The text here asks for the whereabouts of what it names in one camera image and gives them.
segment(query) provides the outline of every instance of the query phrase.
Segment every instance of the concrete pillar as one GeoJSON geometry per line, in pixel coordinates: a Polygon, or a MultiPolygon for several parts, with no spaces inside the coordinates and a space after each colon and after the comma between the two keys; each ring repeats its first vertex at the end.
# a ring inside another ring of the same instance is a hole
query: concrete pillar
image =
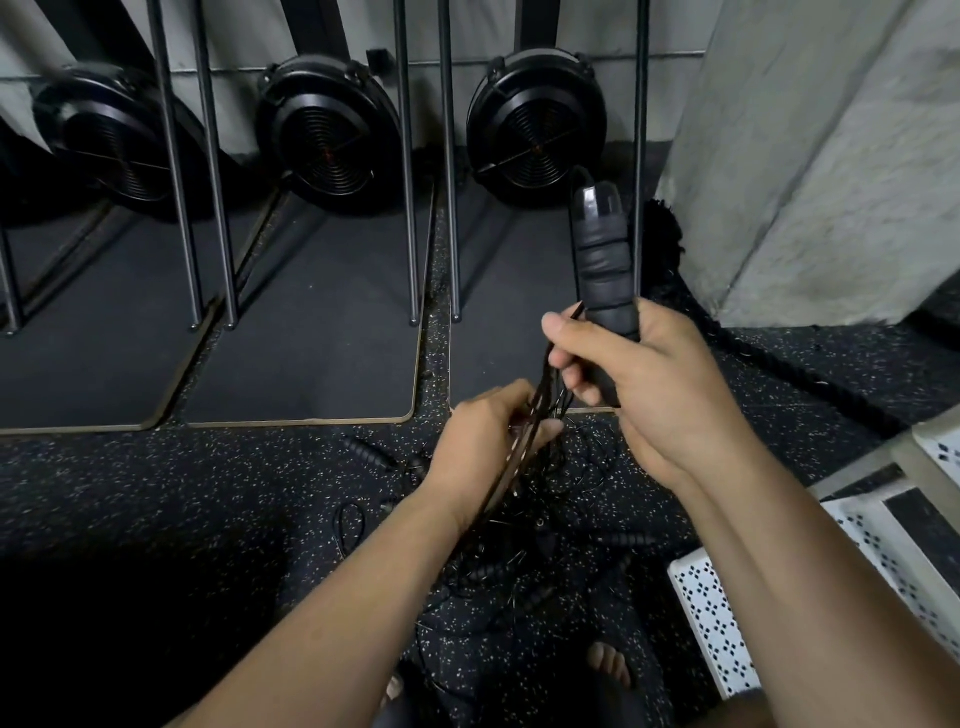
{"type": "Polygon", "coordinates": [[[901,320],[960,269],[960,3],[726,0],[659,196],[724,326],[901,320]]]}

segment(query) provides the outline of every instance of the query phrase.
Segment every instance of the fan grille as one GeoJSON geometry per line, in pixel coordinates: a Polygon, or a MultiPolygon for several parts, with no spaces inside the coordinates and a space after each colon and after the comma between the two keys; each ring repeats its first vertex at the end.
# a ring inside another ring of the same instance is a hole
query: fan grille
{"type": "Polygon", "coordinates": [[[511,111],[496,136],[493,166],[510,182],[537,189],[555,184],[577,163],[587,139],[579,119],[552,99],[511,111]]]}
{"type": "Polygon", "coordinates": [[[355,195],[373,180],[371,137],[332,109],[291,114],[281,150],[294,174],[327,195],[355,195]]]}
{"type": "Polygon", "coordinates": [[[78,114],[66,123],[63,141],[86,174],[112,190],[142,202],[170,194],[166,150],[121,121],[78,114]]]}

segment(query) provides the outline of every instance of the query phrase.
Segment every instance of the foot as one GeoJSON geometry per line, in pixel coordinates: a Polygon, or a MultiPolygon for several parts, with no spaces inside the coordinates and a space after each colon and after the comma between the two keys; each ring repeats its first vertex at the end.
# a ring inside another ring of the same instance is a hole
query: foot
{"type": "Polygon", "coordinates": [[[608,644],[593,643],[587,650],[587,664],[597,672],[605,672],[617,680],[624,690],[633,686],[630,671],[627,669],[627,658],[608,644]]]}
{"type": "Polygon", "coordinates": [[[387,707],[387,704],[391,700],[396,700],[403,693],[403,681],[394,675],[390,678],[390,682],[387,683],[387,690],[383,693],[383,699],[380,700],[380,710],[382,711],[387,707]]]}

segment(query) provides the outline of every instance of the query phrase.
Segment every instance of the air rowing machine flywheel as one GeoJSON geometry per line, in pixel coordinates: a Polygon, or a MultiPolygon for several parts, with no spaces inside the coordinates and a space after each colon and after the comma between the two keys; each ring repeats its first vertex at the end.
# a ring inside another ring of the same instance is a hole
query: air rowing machine flywheel
{"type": "Polygon", "coordinates": [[[593,167],[607,109],[589,62],[554,48],[495,59],[473,94],[467,151],[476,179],[519,206],[565,202],[567,175],[593,167]]]}
{"type": "MultiPolygon", "coordinates": [[[[180,163],[191,215],[210,211],[204,130],[175,103],[180,163]]],[[[134,68],[82,63],[34,89],[34,119],[54,155],[99,182],[119,205],[174,219],[173,181],[159,89],[134,68]]]]}
{"type": "Polygon", "coordinates": [[[399,119],[356,61],[305,55],[268,71],[256,136],[283,182],[316,206],[360,214],[398,200],[399,119]]]}

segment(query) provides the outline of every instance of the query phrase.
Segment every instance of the black foam handle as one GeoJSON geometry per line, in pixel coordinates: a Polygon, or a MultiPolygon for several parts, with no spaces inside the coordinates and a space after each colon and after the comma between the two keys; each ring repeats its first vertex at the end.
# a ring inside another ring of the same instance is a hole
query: black foam handle
{"type": "MultiPolygon", "coordinates": [[[[640,319],[634,301],[634,266],[627,241],[627,216],[612,215],[574,223],[573,251],[577,288],[587,320],[615,334],[640,340],[640,319]]],[[[619,407],[610,375],[596,364],[584,376],[600,390],[604,402],[619,407]]]]}

